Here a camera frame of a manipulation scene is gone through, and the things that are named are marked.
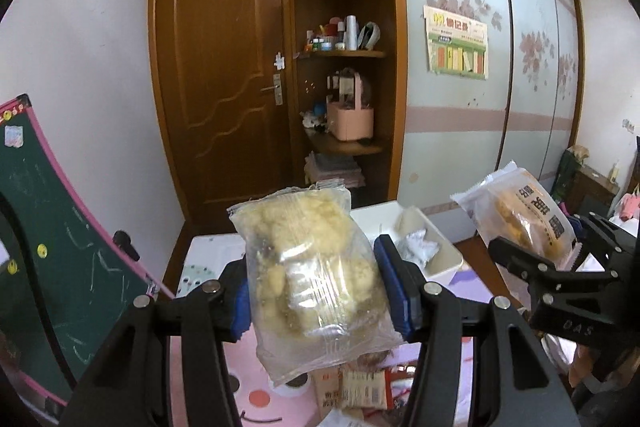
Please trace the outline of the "wall calendar poster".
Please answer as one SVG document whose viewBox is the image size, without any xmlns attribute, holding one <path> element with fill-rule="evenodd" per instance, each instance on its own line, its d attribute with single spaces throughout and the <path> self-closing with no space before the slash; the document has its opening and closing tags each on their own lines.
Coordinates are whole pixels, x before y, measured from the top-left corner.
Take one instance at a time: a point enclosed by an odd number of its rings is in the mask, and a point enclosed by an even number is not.
<svg viewBox="0 0 640 427">
<path fill-rule="evenodd" d="M 488 26 L 460 14 L 424 5 L 428 69 L 486 80 L 488 77 Z"/>
</svg>

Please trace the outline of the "white plastic bottle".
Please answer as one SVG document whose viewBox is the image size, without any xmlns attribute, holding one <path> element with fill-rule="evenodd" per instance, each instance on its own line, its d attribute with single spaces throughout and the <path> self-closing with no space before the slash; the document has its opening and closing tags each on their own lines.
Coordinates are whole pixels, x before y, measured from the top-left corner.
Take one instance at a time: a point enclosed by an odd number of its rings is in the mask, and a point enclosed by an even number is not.
<svg viewBox="0 0 640 427">
<path fill-rule="evenodd" d="M 355 15 L 347 15 L 345 18 L 344 43 L 347 51 L 358 49 L 358 22 Z"/>
</svg>

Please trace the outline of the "pink white bedding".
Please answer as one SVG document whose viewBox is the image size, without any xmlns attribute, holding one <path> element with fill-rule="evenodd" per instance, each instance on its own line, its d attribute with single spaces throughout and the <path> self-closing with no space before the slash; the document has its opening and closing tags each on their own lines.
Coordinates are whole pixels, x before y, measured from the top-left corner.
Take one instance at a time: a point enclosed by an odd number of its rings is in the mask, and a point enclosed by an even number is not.
<svg viewBox="0 0 640 427">
<path fill-rule="evenodd" d="M 640 215 L 640 195 L 636 192 L 625 194 L 617 204 L 616 215 L 623 222 L 638 219 Z"/>
</svg>

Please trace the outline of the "clear bag fried snacks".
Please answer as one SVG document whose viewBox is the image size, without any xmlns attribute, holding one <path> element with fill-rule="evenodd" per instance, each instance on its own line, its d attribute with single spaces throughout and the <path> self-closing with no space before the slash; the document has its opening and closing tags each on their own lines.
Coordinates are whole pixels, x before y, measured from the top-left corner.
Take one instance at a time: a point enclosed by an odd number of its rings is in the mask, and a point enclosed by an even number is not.
<svg viewBox="0 0 640 427">
<path fill-rule="evenodd" d="M 570 269 L 577 245 L 570 221 L 538 180 L 515 162 L 450 199 L 473 221 L 486 244 L 504 237 L 555 268 Z"/>
</svg>

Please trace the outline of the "brown wooden door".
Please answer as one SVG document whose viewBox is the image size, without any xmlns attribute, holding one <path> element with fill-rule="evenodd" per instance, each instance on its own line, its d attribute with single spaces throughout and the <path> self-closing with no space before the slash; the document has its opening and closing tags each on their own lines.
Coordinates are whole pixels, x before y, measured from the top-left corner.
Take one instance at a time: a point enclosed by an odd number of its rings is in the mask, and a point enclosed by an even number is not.
<svg viewBox="0 0 640 427">
<path fill-rule="evenodd" d="M 150 0 L 158 122 L 186 222 L 228 232 L 228 209 L 293 182 L 281 63 L 288 0 Z M 260 89 L 282 78 L 283 104 Z"/>
</svg>

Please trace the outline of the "wooden corner shelf unit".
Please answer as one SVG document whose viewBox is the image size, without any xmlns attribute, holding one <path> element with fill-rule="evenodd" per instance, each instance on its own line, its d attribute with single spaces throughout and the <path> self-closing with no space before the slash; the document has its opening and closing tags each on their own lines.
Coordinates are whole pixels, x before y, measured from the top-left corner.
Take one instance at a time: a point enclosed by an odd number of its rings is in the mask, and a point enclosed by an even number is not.
<svg viewBox="0 0 640 427">
<path fill-rule="evenodd" d="M 310 153 L 352 156 L 364 178 L 356 188 L 354 204 L 386 202 L 398 194 L 404 144 L 408 37 L 406 0 L 293 0 L 294 72 L 299 113 L 326 99 L 326 80 L 344 68 L 358 72 L 370 87 L 373 108 L 371 138 L 341 142 L 329 133 L 296 127 L 299 156 Z M 375 23 L 380 40 L 370 50 L 317 50 L 307 41 L 308 31 L 328 28 L 334 18 L 356 18 L 358 25 Z"/>
</svg>

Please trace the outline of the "pink handled basket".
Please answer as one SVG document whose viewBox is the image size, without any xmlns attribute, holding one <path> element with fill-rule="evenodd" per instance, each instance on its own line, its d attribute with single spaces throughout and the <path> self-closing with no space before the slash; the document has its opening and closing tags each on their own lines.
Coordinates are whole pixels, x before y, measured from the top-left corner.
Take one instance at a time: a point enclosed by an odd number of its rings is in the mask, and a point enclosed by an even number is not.
<svg viewBox="0 0 640 427">
<path fill-rule="evenodd" d="M 332 96 L 326 102 L 326 122 L 338 141 L 373 138 L 371 89 L 355 69 L 345 68 L 331 78 Z"/>
</svg>

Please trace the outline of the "white plastic storage bin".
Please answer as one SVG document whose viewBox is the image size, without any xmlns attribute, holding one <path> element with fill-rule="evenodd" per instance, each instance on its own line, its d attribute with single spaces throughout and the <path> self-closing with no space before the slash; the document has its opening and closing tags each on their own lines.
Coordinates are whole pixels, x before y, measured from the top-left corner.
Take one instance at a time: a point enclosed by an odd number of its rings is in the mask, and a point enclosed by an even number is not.
<svg viewBox="0 0 640 427">
<path fill-rule="evenodd" d="M 460 251 L 416 207 L 383 202 L 352 210 L 352 219 L 374 241 L 387 234 L 402 259 L 414 262 L 429 281 L 448 286 L 463 265 Z M 238 234 L 202 235 L 192 239 L 180 275 L 177 295 L 219 277 L 228 263 L 241 259 L 245 242 Z"/>
</svg>

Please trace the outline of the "white red snack packet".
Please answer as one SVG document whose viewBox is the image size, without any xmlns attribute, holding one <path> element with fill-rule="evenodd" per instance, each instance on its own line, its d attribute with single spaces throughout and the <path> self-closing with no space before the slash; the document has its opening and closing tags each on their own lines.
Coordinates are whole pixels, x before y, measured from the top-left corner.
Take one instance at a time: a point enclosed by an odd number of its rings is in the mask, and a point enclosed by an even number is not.
<svg viewBox="0 0 640 427">
<path fill-rule="evenodd" d="M 416 368 L 412 365 L 374 371 L 331 367 L 319 369 L 311 377 L 322 412 L 333 409 L 390 411 L 408 398 L 414 373 Z"/>
</svg>

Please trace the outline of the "folded towels stack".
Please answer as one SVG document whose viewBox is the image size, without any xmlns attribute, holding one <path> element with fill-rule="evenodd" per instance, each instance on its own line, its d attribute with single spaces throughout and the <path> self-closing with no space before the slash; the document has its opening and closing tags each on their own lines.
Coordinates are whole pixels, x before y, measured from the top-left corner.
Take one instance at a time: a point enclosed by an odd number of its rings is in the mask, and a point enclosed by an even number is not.
<svg viewBox="0 0 640 427">
<path fill-rule="evenodd" d="M 366 185 L 361 168 L 352 156 L 311 152 L 305 158 L 304 173 L 308 183 L 339 179 L 348 188 Z"/>
</svg>

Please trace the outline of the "clear bag yellow puffs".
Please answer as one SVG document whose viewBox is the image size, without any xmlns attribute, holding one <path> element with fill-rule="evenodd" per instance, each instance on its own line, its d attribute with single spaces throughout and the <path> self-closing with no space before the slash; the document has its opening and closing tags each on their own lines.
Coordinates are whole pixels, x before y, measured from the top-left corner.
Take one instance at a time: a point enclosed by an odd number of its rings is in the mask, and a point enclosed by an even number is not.
<svg viewBox="0 0 640 427">
<path fill-rule="evenodd" d="M 372 245 L 340 179 L 229 208 L 245 243 L 256 355 L 281 386 L 402 343 Z"/>
</svg>

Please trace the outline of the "green chalkboard pink frame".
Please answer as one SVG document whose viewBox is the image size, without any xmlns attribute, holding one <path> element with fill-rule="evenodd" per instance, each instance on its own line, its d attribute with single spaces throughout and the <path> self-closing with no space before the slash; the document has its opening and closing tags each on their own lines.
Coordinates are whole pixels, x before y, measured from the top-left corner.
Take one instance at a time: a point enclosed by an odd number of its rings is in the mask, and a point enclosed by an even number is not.
<svg viewBox="0 0 640 427">
<path fill-rule="evenodd" d="M 1 106 L 1 194 L 26 235 L 1 223 L 1 337 L 25 384 L 64 405 L 134 298 L 171 292 L 81 202 L 24 94 Z"/>
</svg>

